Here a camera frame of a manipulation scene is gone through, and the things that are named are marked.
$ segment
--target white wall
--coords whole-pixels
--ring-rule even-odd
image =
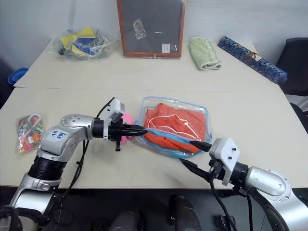
[[[307,22],[306,0],[186,0],[184,41],[226,35],[276,63],[287,38],[308,37]],[[116,0],[0,0],[0,57],[30,67],[53,37],[88,25],[119,36]]]

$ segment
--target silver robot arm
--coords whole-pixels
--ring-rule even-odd
[[[208,182],[214,178],[223,185],[231,183],[238,195],[250,194],[264,209],[274,231],[307,231],[308,207],[295,196],[285,177],[273,170],[248,168],[237,162],[240,150],[231,138],[216,139],[213,145],[199,141],[191,141],[191,144],[211,156],[208,172],[181,159],[191,172]]]
[[[122,136],[146,133],[141,126],[123,124],[123,114],[124,105],[119,99],[112,98],[101,111],[102,119],[67,115],[59,125],[43,134],[34,164],[25,173],[10,203],[11,208],[18,208],[23,230],[37,230],[39,225],[49,222],[59,201],[55,191],[60,185],[63,169],[81,141],[94,137],[110,139],[116,141],[115,150],[120,151]],[[9,227],[9,223],[9,217],[0,217],[0,227],[5,224]]]

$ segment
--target green towel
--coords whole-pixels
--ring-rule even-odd
[[[213,42],[201,37],[193,38],[189,42],[192,58],[200,70],[218,70],[221,62],[217,57]]]

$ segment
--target dark board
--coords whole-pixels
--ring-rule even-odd
[[[184,0],[117,0],[117,4],[124,55],[181,56]],[[146,34],[141,39],[133,27],[136,20]]]

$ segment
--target white table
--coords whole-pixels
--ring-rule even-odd
[[[211,115],[213,140],[232,137],[241,150],[239,161],[249,166],[274,169],[288,178],[293,187],[308,186],[308,135],[284,94],[280,91],[162,91],[162,90],[73,90],[16,88],[0,110],[0,184],[19,185],[36,153],[15,153],[15,120],[33,112],[44,114],[45,127],[59,123],[70,113],[96,115],[113,96],[136,117],[142,98],[166,96],[203,105]],[[67,164],[61,187],[68,187],[81,157],[77,147]],[[209,155],[190,158],[208,170]],[[208,188],[178,159],[139,147],[135,142],[115,152],[111,141],[90,142],[84,168],[76,188]],[[224,188],[216,182],[217,188]]]
[[[252,44],[243,44],[256,51]],[[188,43],[180,59],[123,58],[121,47],[105,60],[65,60],[50,48],[15,86],[23,88],[104,90],[281,91],[280,87],[225,52],[216,48],[221,70],[200,71]]]

